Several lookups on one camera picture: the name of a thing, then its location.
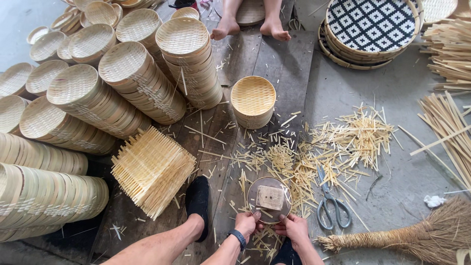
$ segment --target black sock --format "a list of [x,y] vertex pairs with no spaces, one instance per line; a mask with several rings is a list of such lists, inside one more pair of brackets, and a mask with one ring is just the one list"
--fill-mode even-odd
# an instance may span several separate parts
[[293,246],[291,245],[291,239],[288,237],[284,239],[283,245],[281,245],[278,254],[271,261],[270,265],[275,265],[277,263],[283,263],[286,265],[302,265],[301,258],[299,258],[298,253],[294,251]]
[[196,177],[188,186],[185,195],[187,216],[198,214],[204,220],[204,230],[196,242],[203,242],[208,236],[209,185],[205,176]]

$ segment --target black smartwatch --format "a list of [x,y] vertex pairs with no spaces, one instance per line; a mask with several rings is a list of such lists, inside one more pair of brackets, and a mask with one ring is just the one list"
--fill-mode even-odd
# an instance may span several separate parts
[[232,229],[231,231],[227,232],[227,237],[229,237],[229,235],[234,235],[235,237],[237,237],[237,239],[239,239],[240,251],[242,251],[245,248],[245,245],[247,245],[247,242],[245,242],[244,236],[235,229]]

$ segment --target person's hand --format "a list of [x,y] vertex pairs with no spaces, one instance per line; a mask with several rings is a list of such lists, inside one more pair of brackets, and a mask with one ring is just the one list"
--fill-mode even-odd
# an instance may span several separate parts
[[251,212],[240,213],[235,216],[235,228],[245,238],[246,242],[249,242],[250,235],[255,232],[255,229],[263,229],[262,224],[258,224],[258,220],[262,216],[260,211],[252,214]]
[[280,215],[281,223],[275,225],[275,233],[291,239],[293,249],[299,253],[301,246],[312,245],[309,239],[308,222],[306,219],[289,214]]

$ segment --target straw broom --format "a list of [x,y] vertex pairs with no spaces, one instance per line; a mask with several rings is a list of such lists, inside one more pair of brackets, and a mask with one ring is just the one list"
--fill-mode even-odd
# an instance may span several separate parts
[[471,246],[471,203],[455,196],[418,224],[388,232],[318,236],[325,249],[388,248],[437,265],[456,265],[456,251]]

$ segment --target person's arm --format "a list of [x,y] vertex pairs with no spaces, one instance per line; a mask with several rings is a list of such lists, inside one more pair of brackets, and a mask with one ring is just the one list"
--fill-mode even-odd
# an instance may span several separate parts
[[291,239],[294,251],[301,258],[303,265],[324,265],[321,257],[312,246],[306,219],[289,214],[280,215],[281,223],[275,225],[275,233]]
[[[249,242],[250,235],[255,229],[263,229],[261,224],[256,224],[260,219],[261,213],[240,213],[235,217],[235,229],[239,231],[245,238],[245,242]],[[221,247],[205,260],[201,265],[232,265],[236,264],[237,257],[240,253],[240,241],[234,235],[229,235]]]

